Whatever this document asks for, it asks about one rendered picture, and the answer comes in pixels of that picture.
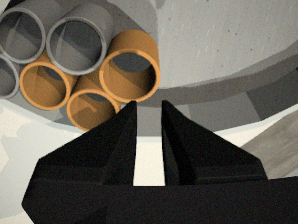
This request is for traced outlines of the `bronze bushing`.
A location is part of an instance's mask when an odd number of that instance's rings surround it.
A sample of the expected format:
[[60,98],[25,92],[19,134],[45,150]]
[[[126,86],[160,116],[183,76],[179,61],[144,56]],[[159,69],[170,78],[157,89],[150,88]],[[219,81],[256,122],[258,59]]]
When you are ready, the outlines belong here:
[[[125,72],[112,60],[123,53],[138,54],[146,58],[151,65],[138,73]],[[112,39],[100,65],[99,82],[110,97],[121,102],[140,102],[149,98],[160,83],[159,53],[154,39],[139,30],[118,33]]]
[[[51,78],[43,66],[55,70],[64,81]],[[19,76],[19,86],[24,97],[32,105],[44,110],[55,110],[68,101],[79,76],[58,69],[45,50],[36,60],[23,68]]]
[[[99,67],[88,74],[79,76],[66,103],[69,120],[85,132],[109,120],[115,112],[118,113],[121,110],[122,102],[110,97],[101,87],[98,78]],[[95,101],[85,93],[96,93],[109,101]]]

